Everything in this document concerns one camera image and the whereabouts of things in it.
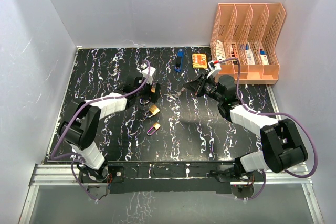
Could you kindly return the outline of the white blue box in organizer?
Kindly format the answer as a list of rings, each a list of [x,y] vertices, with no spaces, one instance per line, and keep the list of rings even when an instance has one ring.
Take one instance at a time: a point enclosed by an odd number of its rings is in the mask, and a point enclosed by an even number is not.
[[[250,43],[241,44],[241,48],[245,50],[245,57],[248,65],[255,65],[255,58]]]

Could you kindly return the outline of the small brass padlock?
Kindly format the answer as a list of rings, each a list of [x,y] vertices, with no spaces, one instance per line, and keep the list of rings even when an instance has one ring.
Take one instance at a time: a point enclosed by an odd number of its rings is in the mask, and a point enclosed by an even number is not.
[[[160,129],[161,125],[156,122],[153,126],[147,131],[148,136],[152,136],[158,129]]]

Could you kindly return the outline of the medium brass padlock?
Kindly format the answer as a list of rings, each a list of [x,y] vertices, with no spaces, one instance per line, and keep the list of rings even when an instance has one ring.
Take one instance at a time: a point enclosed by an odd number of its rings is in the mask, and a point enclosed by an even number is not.
[[[146,111],[145,116],[147,118],[151,118],[155,115],[157,115],[160,112],[160,109],[154,104],[152,105],[148,111]]]

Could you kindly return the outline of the blue red box in organizer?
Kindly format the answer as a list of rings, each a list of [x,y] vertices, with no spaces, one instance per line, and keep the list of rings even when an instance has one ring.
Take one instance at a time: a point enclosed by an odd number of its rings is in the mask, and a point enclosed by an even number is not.
[[[260,49],[260,58],[263,65],[269,65],[268,57],[263,49]]]

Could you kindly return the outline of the yellow spiral notebook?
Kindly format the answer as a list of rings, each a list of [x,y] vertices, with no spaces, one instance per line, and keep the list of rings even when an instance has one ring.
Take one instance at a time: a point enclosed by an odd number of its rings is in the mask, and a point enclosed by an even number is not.
[[[194,69],[207,68],[207,56],[206,54],[192,54],[192,66]]]

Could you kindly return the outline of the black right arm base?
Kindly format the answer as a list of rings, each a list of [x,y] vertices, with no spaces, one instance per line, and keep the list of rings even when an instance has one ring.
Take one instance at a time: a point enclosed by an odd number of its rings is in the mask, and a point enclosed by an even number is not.
[[[262,175],[257,170],[246,172],[240,166],[233,165],[218,165],[216,168],[211,169],[207,177],[216,179],[218,182],[242,182],[246,186],[253,185],[256,180],[261,181]]]

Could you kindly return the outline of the orange file organizer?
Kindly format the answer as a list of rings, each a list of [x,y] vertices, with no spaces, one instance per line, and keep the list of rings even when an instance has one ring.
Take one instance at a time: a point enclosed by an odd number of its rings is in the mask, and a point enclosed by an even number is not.
[[[215,75],[242,84],[275,84],[280,64],[275,47],[286,17],[282,3],[219,3],[210,42]]]

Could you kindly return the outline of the large brass padlock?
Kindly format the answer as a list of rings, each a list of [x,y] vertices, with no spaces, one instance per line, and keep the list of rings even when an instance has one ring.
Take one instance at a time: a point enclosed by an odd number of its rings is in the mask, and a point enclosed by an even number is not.
[[[151,96],[142,96],[140,99],[139,99],[139,103],[141,105],[148,105],[150,103],[154,103],[153,101],[153,98]]]

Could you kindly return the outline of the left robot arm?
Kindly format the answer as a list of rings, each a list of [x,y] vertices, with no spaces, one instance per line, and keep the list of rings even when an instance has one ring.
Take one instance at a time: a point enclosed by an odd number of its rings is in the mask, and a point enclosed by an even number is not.
[[[98,182],[104,181],[109,173],[107,161],[94,142],[99,122],[127,110],[136,100],[143,105],[156,103],[160,91],[159,83],[146,83],[145,77],[136,76],[130,83],[122,85],[117,93],[94,100],[73,100],[64,113],[58,134],[79,154],[91,177]]]

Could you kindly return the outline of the red black item in organizer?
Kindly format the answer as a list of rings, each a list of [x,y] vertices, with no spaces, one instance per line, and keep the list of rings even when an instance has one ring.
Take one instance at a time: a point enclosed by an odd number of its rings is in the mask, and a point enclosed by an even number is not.
[[[236,55],[236,45],[235,45],[235,43],[232,43],[231,46],[230,46],[230,54],[231,54],[231,57],[232,57],[232,58],[236,58],[236,57],[237,57],[237,55]],[[237,62],[236,60],[233,60],[232,63],[233,63],[234,65],[237,65],[237,64],[238,64],[238,62]]]

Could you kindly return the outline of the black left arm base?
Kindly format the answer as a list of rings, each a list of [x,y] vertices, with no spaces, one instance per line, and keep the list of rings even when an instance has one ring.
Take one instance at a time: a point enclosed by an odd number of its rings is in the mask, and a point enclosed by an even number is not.
[[[79,180],[83,183],[122,183],[125,178],[125,169],[122,166],[103,165],[100,169],[94,170],[86,165],[76,165],[80,171]]]

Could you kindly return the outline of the silver key bunch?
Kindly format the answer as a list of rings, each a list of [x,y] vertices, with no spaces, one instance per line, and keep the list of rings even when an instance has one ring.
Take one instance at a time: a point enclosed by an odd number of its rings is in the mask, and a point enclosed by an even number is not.
[[[169,92],[165,94],[165,96],[167,96],[169,99],[176,100],[176,99],[179,99],[181,94],[182,94],[181,91],[174,91],[174,92]]]

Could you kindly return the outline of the aluminium frame rail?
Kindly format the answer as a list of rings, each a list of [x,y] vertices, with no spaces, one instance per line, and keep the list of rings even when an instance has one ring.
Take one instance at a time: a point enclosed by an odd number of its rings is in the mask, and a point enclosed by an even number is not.
[[[179,99],[165,94],[181,91]],[[97,141],[124,182],[75,181],[68,161],[34,169],[20,223],[323,223],[312,180],[268,171],[262,180],[218,182],[206,174],[261,150],[261,140],[224,120],[216,103],[195,98],[172,81],[161,87],[160,113],[132,109],[104,120]],[[152,136],[147,131],[158,122]]]

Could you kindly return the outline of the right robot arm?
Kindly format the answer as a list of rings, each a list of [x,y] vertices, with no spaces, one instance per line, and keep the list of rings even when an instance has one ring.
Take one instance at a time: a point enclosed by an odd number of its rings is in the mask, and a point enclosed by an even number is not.
[[[261,151],[236,158],[232,167],[222,171],[223,175],[247,180],[254,171],[279,173],[308,159],[295,122],[246,110],[238,98],[233,77],[221,76],[215,81],[213,77],[202,74],[183,87],[197,97],[206,95],[217,101],[219,113],[224,119],[251,131],[261,140]]]

